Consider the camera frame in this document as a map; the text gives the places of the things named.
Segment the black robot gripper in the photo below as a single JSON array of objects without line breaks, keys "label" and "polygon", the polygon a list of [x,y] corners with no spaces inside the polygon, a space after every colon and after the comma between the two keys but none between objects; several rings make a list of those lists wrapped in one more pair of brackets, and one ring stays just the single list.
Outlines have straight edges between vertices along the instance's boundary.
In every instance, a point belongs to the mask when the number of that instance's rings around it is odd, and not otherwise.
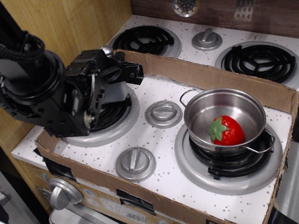
[{"label": "black robot gripper", "polygon": [[120,82],[138,83],[143,80],[143,68],[141,64],[125,61],[125,53],[117,52],[113,57],[105,60],[106,68],[101,71],[101,80],[108,84]]}]

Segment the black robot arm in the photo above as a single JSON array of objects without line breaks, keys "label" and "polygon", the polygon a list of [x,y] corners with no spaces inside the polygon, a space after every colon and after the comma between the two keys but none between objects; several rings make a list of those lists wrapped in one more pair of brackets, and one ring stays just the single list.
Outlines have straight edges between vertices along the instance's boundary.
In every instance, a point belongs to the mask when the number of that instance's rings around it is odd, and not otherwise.
[{"label": "black robot arm", "polygon": [[123,52],[82,51],[69,66],[22,30],[0,2],[0,107],[55,137],[88,136],[113,125],[132,97],[121,83],[139,85],[143,69]]}]

